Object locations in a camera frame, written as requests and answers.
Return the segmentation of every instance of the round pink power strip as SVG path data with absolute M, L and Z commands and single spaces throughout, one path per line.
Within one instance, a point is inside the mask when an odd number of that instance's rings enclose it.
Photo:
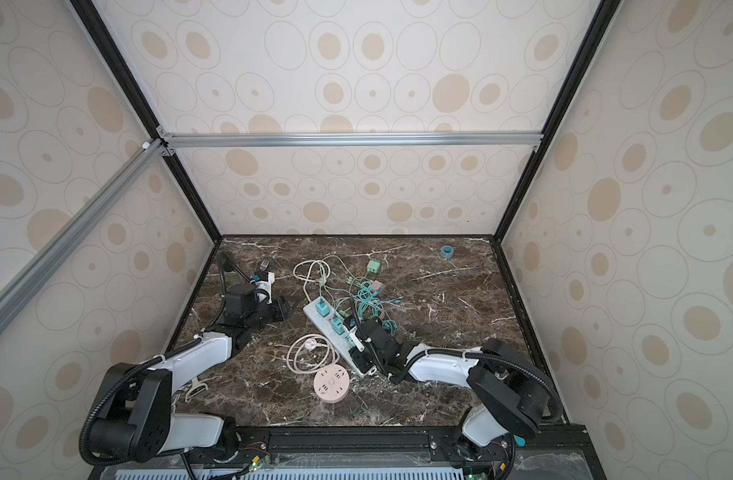
M 337 403 L 348 393 L 348 371 L 334 364 L 319 370 L 314 377 L 314 390 L 324 403 Z

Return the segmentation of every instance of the patterned wallpaper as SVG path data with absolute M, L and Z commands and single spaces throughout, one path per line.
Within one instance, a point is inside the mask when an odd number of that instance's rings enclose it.
M 733 479 L 733 0 L 629 0 L 506 237 L 613 480 Z
M 0 0 L 0 290 L 148 136 L 56 0 Z
M 179 149 L 222 234 L 493 233 L 529 145 Z
M 167 130 L 541 130 L 598 0 L 107 0 Z
M 156 160 L 0 336 L 0 480 L 83 480 L 105 370 L 160 353 L 211 242 Z

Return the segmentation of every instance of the white power strip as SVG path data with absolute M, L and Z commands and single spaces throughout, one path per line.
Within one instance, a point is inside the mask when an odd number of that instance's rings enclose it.
M 329 307 L 329 315 L 326 317 L 321 316 L 319 314 L 318 310 L 316 310 L 316 304 L 320 301 L 323 301 L 326 303 L 326 306 Z M 348 364 L 353 368 L 353 370 L 358 374 L 358 376 L 364 377 L 367 375 L 371 375 L 374 373 L 377 368 L 372 367 L 366 372 L 362 372 L 359 370 L 359 367 L 356 366 L 356 363 L 353 361 L 353 359 L 350 357 L 350 349 L 352 349 L 354 346 L 358 348 L 359 351 L 363 351 L 363 344 L 361 341 L 359 341 L 356 338 L 356 328 L 354 327 L 352 330 L 346 329 L 343 334 L 337 333 L 332 328 L 332 317 L 334 315 L 340 315 L 339 313 L 334 310 L 334 307 L 330 305 L 329 302 L 327 302 L 322 296 L 316 298 L 313 302 L 308 303 L 303 307 L 303 313 L 305 313 L 305 316 L 308 317 L 308 320 L 312 321 L 316 328 L 321 331 L 321 333 L 329 339 L 329 341 L 332 343 L 332 346 L 340 352 L 340 356 L 342 356 L 343 359 L 347 360 Z

